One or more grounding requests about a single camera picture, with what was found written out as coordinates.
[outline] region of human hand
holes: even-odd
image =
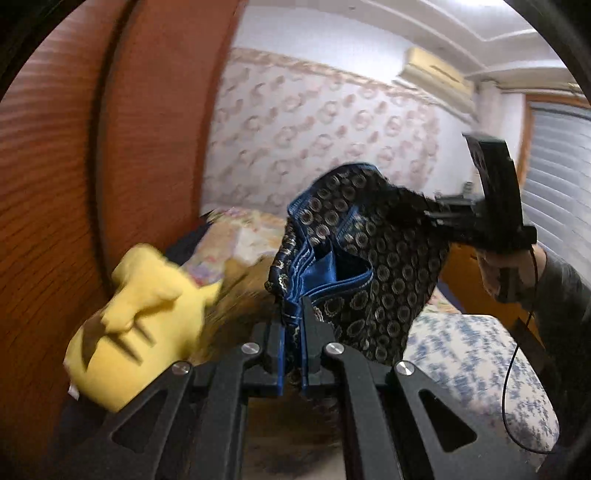
[[[546,252],[539,245],[534,245],[535,263],[538,267],[538,279],[542,276],[546,266]],[[493,252],[477,251],[478,266],[482,276],[482,284],[492,297],[496,297],[500,290],[501,268],[516,268],[519,279],[525,288],[531,288],[535,283],[534,264],[529,251],[514,254],[499,255]]]

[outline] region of beige air conditioner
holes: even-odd
[[[472,100],[474,83],[422,48],[408,49],[407,64],[399,77],[463,113],[474,113],[476,110]]]

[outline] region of wire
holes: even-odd
[[[525,322],[525,328],[528,327],[528,325],[530,324],[530,320],[534,315],[534,303],[537,297],[537,293],[538,293],[538,264],[535,261],[535,253],[534,253],[534,248],[531,247],[530,248],[530,255],[531,255],[531,261],[534,264],[534,298],[531,302],[531,309],[530,312],[527,316],[527,320]],[[507,422],[507,415],[505,412],[505,397],[507,394],[507,383],[509,382],[509,374],[511,373],[511,368],[513,367],[513,362],[515,361],[515,357],[517,356],[517,351],[519,350],[519,344],[516,343],[515,346],[515,350],[513,351],[513,356],[511,357],[511,361],[509,362],[509,367],[507,368],[507,373],[505,375],[505,383],[503,384],[503,394],[502,394],[502,398],[501,398],[501,414],[503,415],[503,425],[505,426],[505,430],[507,431],[507,435],[509,435],[509,438],[511,440],[513,440],[514,443],[516,443],[518,446],[520,446],[521,448],[523,448],[524,450],[527,450],[528,452],[531,453],[539,453],[541,455],[548,455],[549,453],[553,453],[551,450],[537,450],[535,448],[529,448],[526,447],[525,445],[523,445],[523,443],[521,443],[519,440],[517,440],[513,434],[511,433],[511,431],[509,430],[509,424]]]

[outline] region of wooden window frame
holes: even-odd
[[[578,106],[591,109],[589,101],[585,98],[572,95],[554,95],[550,93],[527,93],[524,97],[525,109],[523,119],[523,132],[521,134],[521,148],[519,160],[517,161],[517,180],[519,187],[523,188],[530,162],[531,139],[534,134],[534,111],[531,107],[533,102],[558,103],[560,105]]]

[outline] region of window blind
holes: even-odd
[[[539,242],[591,284],[591,111],[531,104],[533,135],[521,193]]]

